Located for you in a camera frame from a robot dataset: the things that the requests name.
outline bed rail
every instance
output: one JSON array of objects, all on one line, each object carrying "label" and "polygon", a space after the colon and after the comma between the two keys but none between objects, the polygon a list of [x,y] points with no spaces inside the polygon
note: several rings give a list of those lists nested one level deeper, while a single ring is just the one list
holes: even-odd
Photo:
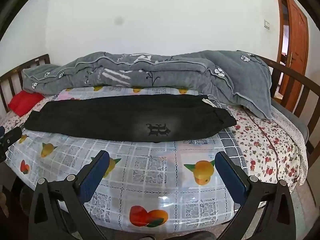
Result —
[{"label": "bed rail", "polygon": [[[268,66],[273,68],[271,75],[272,85],[270,88],[271,98],[273,98],[276,93],[281,73],[289,76],[289,81],[284,92],[283,98],[281,100],[281,105],[283,107],[285,107],[288,102],[294,82],[297,81],[303,85],[300,99],[298,101],[295,111],[293,112],[295,116],[300,117],[301,112],[306,104],[310,90],[313,91],[319,97],[316,104],[316,108],[314,109],[311,119],[308,123],[309,134],[311,135],[320,117],[320,86],[313,82],[311,79],[307,78],[306,76],[303,76],[302,74],[294,71],[291,68],[281,65],[271,59],[267,59],[261,56],[258,57],[261,58]],[[320,156],[320,142],[313,150],[311,149],[312,152],[309,151],[310,150],[308,149],[308,153],[310,154],[308,156],[308,165],[309,167],[311,167],[313,163],[317,160],[317,158]]]},{"label": "bed rail", "polygon": [[12,83],[12,76],[18,74],[19,81],[20,81],[20,86],[21,86],[21,89],[22,89],[23,80],[22,80],[21,71],[23,69],[25,69],[25,68],[30,68],[33,64],[36,64],[37,66],[39,66],[40,65],[40,61],[44,61],[45,64],[49,64],[50,63],[49,55],[45,54],[45,55],[42,55],[40,57],[36,57],[36,58],[34,58],[32,60],[29,60],[29,61],[27,61],[27,62],[15,67],[14,69],[8,71],[7,73],[3,74],[0,77],[0,95],[1,95],[2,103],[3,103],[4,109],[5,109],[6,112],[9,112],[9,109],[8,109],[8,105],[7,105],[7,103],[5,101],[5,98],[4,98],[4,93],[2,91],[1,83],[3,81],[8,80],[9,81],[10,90],[11,90],[11,94],[12,94],[12,96],[14,96],[15,95],[15,91],[14,91],[14,87],[13,87],[13,83]]}]

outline wooden door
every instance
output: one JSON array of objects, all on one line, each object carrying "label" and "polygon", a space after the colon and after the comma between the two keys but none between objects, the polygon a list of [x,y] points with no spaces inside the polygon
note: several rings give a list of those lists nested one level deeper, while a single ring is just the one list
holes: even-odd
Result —
[{"label": "wooden door", "polygon": [[[286,66],[301,73],[306,72],[309,47],[309,32],[307,17],[300,10],[294,0],[287,0],[289,9],[289,48]],[[279,93],[284,95],[289,77],[284,75],[279,88]],[[293,111],[301,90],[301,83],[295,81],[290,97],[285,105],[289,111]]]}]

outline red cloth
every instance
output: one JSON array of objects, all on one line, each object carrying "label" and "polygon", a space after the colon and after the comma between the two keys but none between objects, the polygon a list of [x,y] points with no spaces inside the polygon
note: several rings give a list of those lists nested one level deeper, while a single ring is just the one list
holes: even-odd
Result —
[{"label": "red cloth", "polygon": [[28,93],[22,90],[11,99],[8,107],[18,116],[22,117],[27,114],[43,98],[44,96],[42,94]]}]

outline folded black pants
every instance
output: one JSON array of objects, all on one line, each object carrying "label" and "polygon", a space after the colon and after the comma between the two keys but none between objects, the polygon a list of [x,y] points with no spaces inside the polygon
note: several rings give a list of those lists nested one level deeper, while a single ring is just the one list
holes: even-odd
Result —
[{"label": "folded black pants", "polygon": [[207,96],[135,95],[61,100],[32,111],[25,128],[73,137],[112,141],[161,142],[208,138],[236,125]]}]

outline gray blanket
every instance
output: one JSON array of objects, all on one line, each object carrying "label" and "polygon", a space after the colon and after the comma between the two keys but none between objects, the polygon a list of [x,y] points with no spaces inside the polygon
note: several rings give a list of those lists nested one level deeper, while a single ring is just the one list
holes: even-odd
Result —
[{"label": "gray blanket", "polygon": [[258,57],[242,51],[205,50],[175,56],[96,52],[64,66],[23,70],[23,89],[44,95],[92,86],[175,87],[213,95],[271,119],[271,74]]}]

